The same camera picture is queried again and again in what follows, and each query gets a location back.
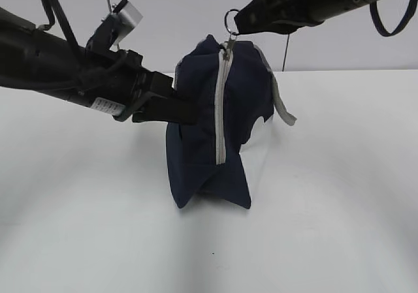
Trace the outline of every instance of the sticker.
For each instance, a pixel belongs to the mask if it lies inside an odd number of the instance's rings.
[[[91,105],[91,109],[105,112],[106,114],[110,114],[112,116],[120,116],[121,113],[125,110],[125,105],[97,97],[93,105]]]

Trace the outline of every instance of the zipper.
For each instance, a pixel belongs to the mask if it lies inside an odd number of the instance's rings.
[[[225,146],[225,131],[223,122],[223,100],[225,96],[225,84],[229,71],[233,64],[234,55],[231,50],[222,49],[219,52],[219,72],[217,74],[215,90],[215,136],[216,136],[216,164],[225,164],[227,161],[227,149]]]

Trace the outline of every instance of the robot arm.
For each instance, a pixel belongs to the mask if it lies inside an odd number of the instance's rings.
[[[125,121],[194,124],[194,105],[172,88],[172,78],[142,67],[142,56],[113,52],[141,19],[122,0],[85,48],[80,47],[58,0],[42,0],[49,24],[36,26],[0,8],[0,86],[38,91]],[[65,38],[46,31],[56,22]]]
[[[378,31],[393,36],[405,28],[415,14],[418,0],[411,0],[406,16],[394,33],[388,33],[380,21],[376,2],[379,0],[253,0],[235,17],[240,34],[274,32],[294,33],[301,27],[315,27],[325,20],[371,4]]]

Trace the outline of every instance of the black strap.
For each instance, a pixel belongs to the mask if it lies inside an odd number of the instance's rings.
[[[58,0],[41,0],[45,13],[48,17],[49,24],[44,24],[39,27],[42,31],[48,31],[55,24],[55,17],[57,17],[58,23],[67,39],[70,49],[81,66],[85,65],[84,55],[77,43],[76,37],[71,29],[70,23],[61,7]]]
[[[410,0],[410,3],[408,5],[408,8],[406,9],[403,19],[392,33],[386,30],[385,26],[381,21],[377,2],[370,4],[370,13],[372,15],[373,23],[376,26],[376,29],[378,30],[380,35],[382,35],[383,37],[393,37],[401,33],[406,28],[406,26],[409,24],[409,22],[411,21],[411,19],[417,11],[417,5],[418,0]]]

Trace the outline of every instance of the black cable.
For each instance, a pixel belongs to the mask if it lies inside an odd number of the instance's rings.
[[[126,61],[127,53],[120,51],[121,57],[108,69],[94,68],[90,69],[77,76],[75,80],[68,80],[62,82],[30,82],[25,80],[17,80],[7,76],[0,75],[0,86],[9,89],[26,89],[31,91],[57,91],[62,89],[82,89],[87,91],[95,89],[103,85],[100,81],[91,81],[90,84],[83,86],[84,80],[94,80],[117,71]]]
[[[410,3],[408,5],[408,8],[406,9],[404,17],[402,18],[398,27],[392,33],[386,30],[385,26],[383,25],[381,21],[379,10],[378,10],[378,3],[370,4],[370,14],[372,15],[373,23],[376,26],[376,29],[378,30],[380,35],[383,37],[393,37],[401,33],[406,28],[406,26],[409,24],[409,22],[415,15],[417,11],[417,6],[418,6],[418,0],[410,0]]]
[[[80,46],[77,43],[76,37],[71,29],[70,23],[68,22],[68,19],[64,13],[64,10],[61,7],[61,4],[58,0],[41,0],[42,5],[44,7],[45,13],[48,17],[49,24],[44,24],[39,27],[42,31],[48,31],[51,29],[52,26],[55,24],[55,17],[57,18],[57,21],[65,35],[65,38],[67,39],[68,45],[70,46],[70,49],[72,51],[72,54],[77,59],[78,63],[83,67],[85,66],[85,59],[84,55],[80,49]]]
[[[281,68],[282,72],[284,72],[285,68],[286,68],[286,60],[287,60],[287,51],[289,49],[289,41],[290,41],[290,34],[287,35],[285,57],[283,58],[283,68]]]

